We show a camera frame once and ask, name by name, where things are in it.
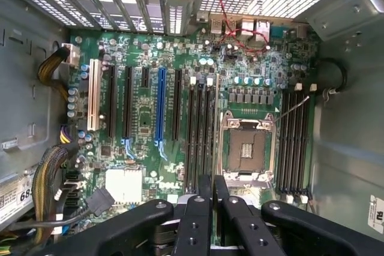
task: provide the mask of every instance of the white chipset heatsink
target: white chipset heatsink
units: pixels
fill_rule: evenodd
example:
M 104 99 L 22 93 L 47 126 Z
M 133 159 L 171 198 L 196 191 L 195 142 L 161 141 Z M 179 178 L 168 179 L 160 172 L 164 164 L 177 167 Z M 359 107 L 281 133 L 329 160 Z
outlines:
M 106 171 L 106 189 L 115 199 L 115 203 L 141 203 L 143 189 L 143 171 L 108 169 Z

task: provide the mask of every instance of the red wire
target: red wire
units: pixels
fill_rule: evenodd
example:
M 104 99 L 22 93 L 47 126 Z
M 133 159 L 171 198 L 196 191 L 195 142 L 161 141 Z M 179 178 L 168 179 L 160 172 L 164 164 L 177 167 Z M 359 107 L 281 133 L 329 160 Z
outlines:
M 265 52 L 267 49 L 266 49 L 266 46 L 268 45 L 268 40 L 266 39 L 266 37 L 264 36 L 264 34 L 260 33 L 260 32 L 257 32 L 256 30 L 249 30 L 249 29 L 244 29 L 244 28 L 237 28 L 237 29 L 234 29 L 232 30 L 231 27 L 229 26 L 229 21 L 228 21 L 228 17 L 227 17 L 227 13 L 225 11 L 225 7 L 224 7 L 224 3 L 223 3 L 223 0 L 218 0 L 219 3 L 220 3 L 220 7 L 221 7 L 221 12 L 223 14 L 223 17 L 224 17 L 224 21 L 226 23 L 226 26 L 228 27 L 229 29 L 229 33 L 225 33 L 224 36 L 222 37 L 222 39 L 220 40 L 220 42 L 224 41 L 227 37 L 232 37 L 236 43 L 238 44 L 238 46 L 240 46 L 241 48 L 243 48 L 246 52 Z M 263 37 L 264 39 L 264 42 L 265 42 L 265 45 L 262 49 L 252 49 L 252 48 L 249 48 L 247 47 L 246 45 L 244 45 L 243 43 L 241 43 L 237 38 L 236 38 L 236 32 L 238 31 L 246 31 L 246 32 L 251 32 L 252 35 L 260 35 L 261 37 Z

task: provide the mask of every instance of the blue pci express slot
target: blue pci express slot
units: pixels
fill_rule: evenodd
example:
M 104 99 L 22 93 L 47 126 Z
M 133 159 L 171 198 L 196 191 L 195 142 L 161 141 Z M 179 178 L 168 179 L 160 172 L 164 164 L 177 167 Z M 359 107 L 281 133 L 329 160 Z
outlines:
M 167 160 L 164 153 L 164 116 L 166 105 L 166 76 L 167 70 L 164 67 L 158 70 L 158 84 L 157 84 L 157 107 L 156 107 L 156 132 L 155 132 L 155 146 L 158 147 L 160 156 Z

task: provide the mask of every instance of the power connector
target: power connector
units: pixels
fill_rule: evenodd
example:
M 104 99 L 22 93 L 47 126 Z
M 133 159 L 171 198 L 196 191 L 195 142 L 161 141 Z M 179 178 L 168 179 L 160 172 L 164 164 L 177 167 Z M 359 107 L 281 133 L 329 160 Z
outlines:
M 113 199 L 105 187 L 101 187 L 97 188 L 91 196 L 85 199 L 85 203 L 88 210 L 96 217 L 99 217 L 104 211 L 112 207 L 115 199 Z

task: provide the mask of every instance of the black cable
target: black cable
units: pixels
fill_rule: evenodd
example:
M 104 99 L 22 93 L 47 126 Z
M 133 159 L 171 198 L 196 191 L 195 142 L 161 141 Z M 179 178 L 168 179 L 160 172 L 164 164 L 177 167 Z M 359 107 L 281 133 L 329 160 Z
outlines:
M 52 228 L 72 224 L 74 222 L 80 221 L 86 215 L 90 214 L 89 209 L 85 209 L 80 212 L 78 215 L 59 221 L 34 221 L 34 222 L 17 222 L 8 226 L 10 231 L 21 230 L 21 229 L 31 229 L 31 228 Z
M 341 76 L 343 79 L 341 81 L 341 84 L 337 88 L 335 88 L 335 91 L 336 92 L 343 91 L 345 89 L 345 87 L 347 86 L 347 80 L 348 80 L 348 72 L 347 72 L 346 68 L 341 63 L 341 61 L 339 61 L 335 58 L 331 58 L 331 57 L 318 59 L 316 61 L 316 66 L 319 66 L 320 64 L 325 64 L 325 63 L 334 64 L 340 70 Z

